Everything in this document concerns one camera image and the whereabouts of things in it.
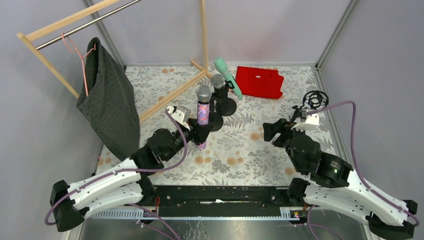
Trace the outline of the black tripod shock-mount stand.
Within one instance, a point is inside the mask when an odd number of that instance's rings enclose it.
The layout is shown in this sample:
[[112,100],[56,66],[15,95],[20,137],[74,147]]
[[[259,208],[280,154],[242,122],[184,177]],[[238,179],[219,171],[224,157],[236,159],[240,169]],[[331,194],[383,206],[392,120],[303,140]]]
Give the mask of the black tripod shock-mount stand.
[[294,113],[290,118],[290,122],[294,122],[296,119],[305,120],[308,110],[314,111],[325,108],[328,105],[329,96],[324,91],[308,91],[302,98],[302,105],[295,105],[292,107],[292,109],[294,109]]

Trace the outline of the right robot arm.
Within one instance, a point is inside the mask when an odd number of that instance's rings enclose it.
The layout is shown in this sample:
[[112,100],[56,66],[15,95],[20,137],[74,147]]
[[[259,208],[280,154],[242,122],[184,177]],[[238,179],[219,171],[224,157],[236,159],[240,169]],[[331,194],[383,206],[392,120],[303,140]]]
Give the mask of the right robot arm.
[[418,204],[397,199],[366,179],[337,155],[321,150],[319,142],[298,129],[298,124],[281,118],[264,123],[263,139],[284,148],[295,170],[309,179],[295,177],[287,190],[291,202],[325,207],[368,226],[385,240],[409,240],[415,226],[408,222]]

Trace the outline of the black glitter microphone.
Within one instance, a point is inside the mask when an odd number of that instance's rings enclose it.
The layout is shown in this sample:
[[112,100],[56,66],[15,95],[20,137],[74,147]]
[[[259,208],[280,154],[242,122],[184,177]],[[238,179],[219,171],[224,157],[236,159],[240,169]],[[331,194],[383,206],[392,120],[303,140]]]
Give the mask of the black glitter microphone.
[[215,109],[220,113],[224,113],[228,110],[227,94],[225,90],[225,79],[221,74],[217,73],[213,75],[210,80],[214,88],[214,93],[212,95],[214,96],[214,100],[216,101]]

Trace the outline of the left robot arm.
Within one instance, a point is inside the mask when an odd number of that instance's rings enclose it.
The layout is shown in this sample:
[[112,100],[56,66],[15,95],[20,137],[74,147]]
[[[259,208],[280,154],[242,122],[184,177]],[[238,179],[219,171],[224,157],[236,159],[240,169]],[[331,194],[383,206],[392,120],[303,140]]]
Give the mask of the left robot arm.
[[[51,209],[44,223],[58,232],[76,228],[91,215],[119,205],[151,202],[155,191],[147,179],[160,171],[176,168],[188,154],[188,143],[203,144],[213,124],[201,125],[194,118],[188,126],[174,121],[177,130],[157,129],[146,144],[111,169],[73,183],[56,182],[50,196]],[[183,150],[182,160],[165,167],[164,162]]]

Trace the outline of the mint green microphone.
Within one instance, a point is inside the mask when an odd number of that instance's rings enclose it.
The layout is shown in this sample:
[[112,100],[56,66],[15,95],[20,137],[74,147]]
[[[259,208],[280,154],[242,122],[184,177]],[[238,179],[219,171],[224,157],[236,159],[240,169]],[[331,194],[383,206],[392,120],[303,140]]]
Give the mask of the mint green microphone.
[[235,78],[230,73],[225,61],[221,57],[218,57],[214,60],[213,63],[216,70],[224,77],[224,80],[229,85],[229,88],[232,89],[232,92],[238,97],[239,100],[243,100],[244,96],[242,91],[239,88]]

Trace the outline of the purple glitter microphone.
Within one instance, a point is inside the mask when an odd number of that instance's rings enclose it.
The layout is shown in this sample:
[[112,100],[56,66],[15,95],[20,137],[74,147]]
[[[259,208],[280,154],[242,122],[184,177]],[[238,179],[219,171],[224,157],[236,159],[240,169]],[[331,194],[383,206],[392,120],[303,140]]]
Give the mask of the purple glitter microphone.
[[208,85],[200,85],[196,90],[197,96],[197,123],[207,125],[209,123],[211,88]]

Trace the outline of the black round-base mic stand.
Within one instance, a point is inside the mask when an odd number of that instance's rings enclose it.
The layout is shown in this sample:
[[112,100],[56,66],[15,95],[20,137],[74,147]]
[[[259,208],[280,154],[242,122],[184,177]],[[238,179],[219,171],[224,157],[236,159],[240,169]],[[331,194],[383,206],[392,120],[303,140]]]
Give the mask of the black round-base mic stand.
[[224,117],[233,115],[237,110],[236,102],[228,97],[229,85],[225,83],[221,88],[214,88],[215,110]]

